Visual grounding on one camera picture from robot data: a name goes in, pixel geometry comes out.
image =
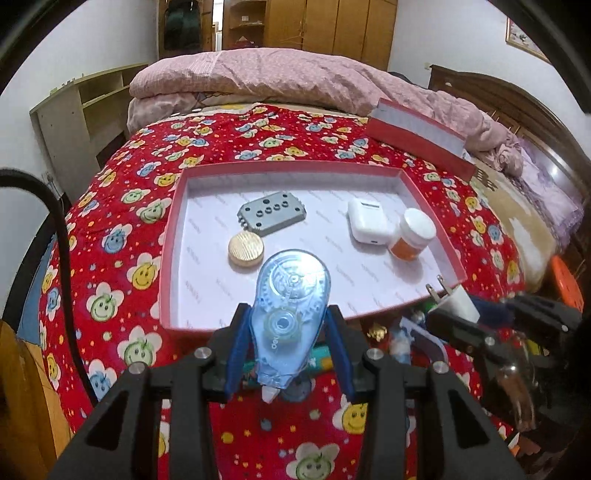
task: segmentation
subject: pillow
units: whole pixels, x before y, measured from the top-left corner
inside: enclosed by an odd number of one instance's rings
[[[536,203],[544,206],[560,246],[564,249],[569,244],[570,235],[583,219],[583,205],[566,195],[552,181],[548,172],[538,168],[525,148],[522,148],[521,155],[524,160],[521,181],[527,186]]]

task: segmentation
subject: gold coin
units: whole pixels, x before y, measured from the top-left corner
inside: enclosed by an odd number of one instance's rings
[[[228,243],[228,257],[239,267],[254,267],[262,261],[265,245],[260,236],[252,232],[240,232]]]

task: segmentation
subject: power adapter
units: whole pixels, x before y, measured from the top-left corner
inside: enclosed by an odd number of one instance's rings
[[[438,275],[437,279],[446,294],[443,297],[440,297],[435,289],[427,284],[427,291],[435,301],[435,306],[432,310],[442,309],[444,312],[451,313],[463,320],[477,323],[480,319],[480,313],[472,303],[472,300],[466,290],[464,290],[464,287],[458,285],[456,288],[450,288],[441,275]]]

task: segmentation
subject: wooden cabinet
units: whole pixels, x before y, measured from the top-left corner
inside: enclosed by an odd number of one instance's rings
[[[264,46],[342,55],[386,70],[397,7],[398,0],[267,0]]]
[[[129,137],[129,84],[146,63],[74,80],[30,112],[57,181],[74,203],[92,177]]]
[[[265,46],[301,50],[306,0],[268,0]]]
[[[245,37],[257,47],[264,45],[268,0],[225,0],[223,6],[222,47],[232,46]]]

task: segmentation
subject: orange stool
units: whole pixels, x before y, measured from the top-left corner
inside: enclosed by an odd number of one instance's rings
[[[565,305],[583,311],[583,295],[573,274],[564,261],[557,255],[550,260],[554,283]]]

